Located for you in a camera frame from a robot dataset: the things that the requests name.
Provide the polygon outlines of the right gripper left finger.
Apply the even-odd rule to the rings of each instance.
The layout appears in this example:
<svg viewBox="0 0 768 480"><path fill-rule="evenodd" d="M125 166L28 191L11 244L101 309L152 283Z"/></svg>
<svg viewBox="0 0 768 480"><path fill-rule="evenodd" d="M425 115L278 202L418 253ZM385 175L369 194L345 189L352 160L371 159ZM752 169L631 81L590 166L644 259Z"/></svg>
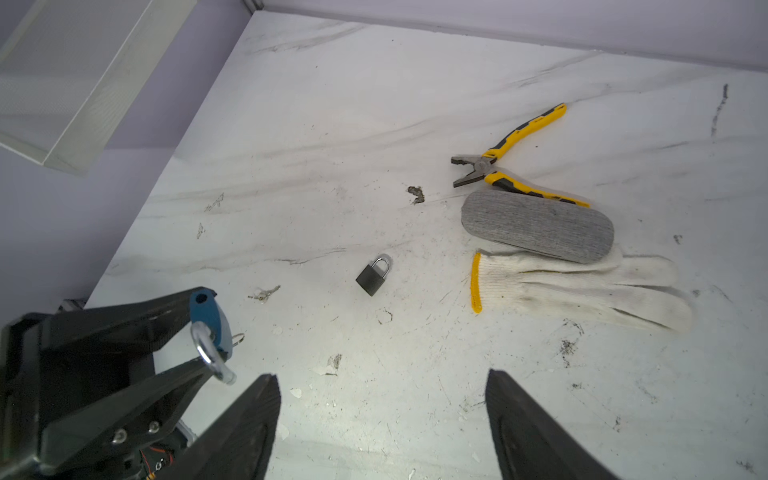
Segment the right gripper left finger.
<svg viewBox="0 0 768 480"><path fill-rule="evenodd" d="M278 378L258 377L160 479L263 479L268 470L281 395Z"/></svg>

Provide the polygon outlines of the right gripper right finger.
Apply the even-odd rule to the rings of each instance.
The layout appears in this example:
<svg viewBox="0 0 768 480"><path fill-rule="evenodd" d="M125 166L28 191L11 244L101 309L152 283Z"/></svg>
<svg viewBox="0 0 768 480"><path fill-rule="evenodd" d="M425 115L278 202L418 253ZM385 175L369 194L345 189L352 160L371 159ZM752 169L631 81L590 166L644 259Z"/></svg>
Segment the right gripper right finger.
<svg viewBox="0 0 768 480"><path fill-rule="evenodd" d="M485 404L504 479L616 477L506 372L489 371Z"/></svg>

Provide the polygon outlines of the blue padlock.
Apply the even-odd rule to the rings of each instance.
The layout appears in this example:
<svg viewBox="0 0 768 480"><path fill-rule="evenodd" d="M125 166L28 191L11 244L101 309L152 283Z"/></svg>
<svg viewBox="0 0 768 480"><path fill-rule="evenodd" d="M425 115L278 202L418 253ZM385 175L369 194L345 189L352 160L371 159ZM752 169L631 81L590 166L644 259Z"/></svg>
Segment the blue padlock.
<svg viewBox="0 0 768 480"><path fill-rule="evenodd" d="M233 385L237 376L226 364L233 355L233 335L216 301L216 293L204 287L194 290L189 297L189 317L191 338L199 357L217 380Z"/></svg>

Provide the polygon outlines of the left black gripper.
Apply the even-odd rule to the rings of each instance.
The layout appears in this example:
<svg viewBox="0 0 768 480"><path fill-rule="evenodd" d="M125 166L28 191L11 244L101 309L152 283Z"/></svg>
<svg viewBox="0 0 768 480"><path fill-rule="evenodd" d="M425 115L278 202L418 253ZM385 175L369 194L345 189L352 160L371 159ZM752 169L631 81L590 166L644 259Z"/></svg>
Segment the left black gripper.
<svg viewBox="0 0 768 480"><path fill-rule="evenodd" d="M144 478L141 449L174 430L212 376L200 359L153 375L151 356L215 306L216 292L197 287L4 327L2 478Z"/></svg>

